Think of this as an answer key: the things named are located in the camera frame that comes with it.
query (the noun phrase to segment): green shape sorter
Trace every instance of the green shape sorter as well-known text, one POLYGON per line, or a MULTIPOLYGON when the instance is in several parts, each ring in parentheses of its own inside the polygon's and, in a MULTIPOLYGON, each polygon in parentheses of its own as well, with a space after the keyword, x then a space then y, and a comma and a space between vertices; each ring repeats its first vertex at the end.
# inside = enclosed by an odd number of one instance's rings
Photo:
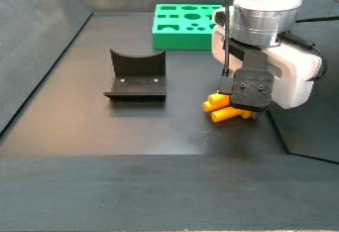
POLYGON ((211 50, 215 22, 222 5, 157 4, 152 40, 156 50, 211 50))

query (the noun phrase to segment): black cable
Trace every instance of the black cable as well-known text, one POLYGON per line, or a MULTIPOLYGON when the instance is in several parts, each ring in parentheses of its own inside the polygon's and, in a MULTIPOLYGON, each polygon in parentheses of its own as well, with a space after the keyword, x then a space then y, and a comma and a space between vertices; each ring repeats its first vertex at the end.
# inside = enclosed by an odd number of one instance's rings
POLYGON ((230 6, 231 0, 226 0, 226 36, 224 36, 224 50, 226 50, 226 63, 223 67, 223 75, 230 74, 230 6))
POLYGON ((303 23, 303 22, 331 22, 331 21, 339 21, 339 16, 302 19, 302 20, 298 20, 295 23, 303 23))
POLYGON ((315 81, 315 80, 320 79, 327 71, 327 65, 328 65, 322 51, 315 46, 312 47, 312 51, 322 58, 322 65, 320 65, 320 69, 319 69, 316 75, 312 78, 310 78, 307 81, 315 81))
POLYGON ((314 52, 315 55, 322 58, 320 69, 318 70, 316 75, 314 77, 311 77, 310 79, 307 79, 307 81, 315 81, 315 80, 320 79, 322 76, 326 73, 326 70, 327 70, 327 60, 324 58, 324 55, 323 55, 322 51, 315 47, 315 44, 312 42, 299 38, 298 36, 292 35, 288 32, 287 33, 282 33, 279 38, 283 41, 287 41, 288 43, 299 45, 304 50, 308 50, 308 51, 314 52))

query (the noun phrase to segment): black holder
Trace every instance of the black holder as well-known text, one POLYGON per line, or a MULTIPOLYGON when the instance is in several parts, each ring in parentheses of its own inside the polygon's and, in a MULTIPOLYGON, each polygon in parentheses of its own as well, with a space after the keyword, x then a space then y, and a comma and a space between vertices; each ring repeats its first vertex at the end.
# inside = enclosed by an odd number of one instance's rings
POLYGON ((147 57, 131 57, 111 52, 115 78, 112 88, 104 95, 119 100, 164 100, 165 51, 147 57))

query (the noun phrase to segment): orange object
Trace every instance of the orange object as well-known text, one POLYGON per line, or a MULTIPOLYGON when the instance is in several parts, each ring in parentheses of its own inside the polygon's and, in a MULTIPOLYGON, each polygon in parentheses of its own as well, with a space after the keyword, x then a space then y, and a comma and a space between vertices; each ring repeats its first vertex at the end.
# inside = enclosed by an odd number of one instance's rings
POLYGON ((252 117, 254 113, 248 110, 236 109, 234 107, 228 107, 226 109, 220 109, 215 112, 212 112, 212 121, 215 123, 227 120, 236 116, 243 116, 244 119, 252 117))
POLYGON ((211 94, 208 96, 208 101, 203 103, 204 111, 212 111, 222 107, 230 106, 230 95, 224 94, 211 94))

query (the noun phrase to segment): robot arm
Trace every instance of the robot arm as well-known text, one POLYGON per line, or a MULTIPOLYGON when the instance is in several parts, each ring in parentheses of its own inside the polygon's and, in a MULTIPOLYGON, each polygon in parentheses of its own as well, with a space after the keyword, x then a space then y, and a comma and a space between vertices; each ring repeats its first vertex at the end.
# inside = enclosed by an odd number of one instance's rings
MULTIPOLYGON (((230 9, 230 37, 234 46, 230 53, 232 90, 238 89, 239 84, 235 79, 239 74, 235 73, 244 67, 244 57, 235 53, 235 46, 244 46, 246 50, 258 49, 266 54, 266 69, 274 78, 268 88, 270 99, 284 109, 307 101, 315 76, 318 71, 322 71, 322 58, 314 44, 306 43, 306 49, 283 40, 283 37, 288 37, 300 5, 302 0, 235 0, 230 9)), ((213 30, 212 53, 220 63, 226 63, 226 29, 220 18, 223 14, 224 10, 220 9, 213 15, 217 25, 213 30)), ((246 82, 242 85, 240 92, 246 93, 246 82)), ((232 103, 232 95, 234 93, 230 93, 231 105, 238 109, 244 108, 242 104, 232 103)), ((246 108, 255 111, 254 101, 247 103, 246 108)))

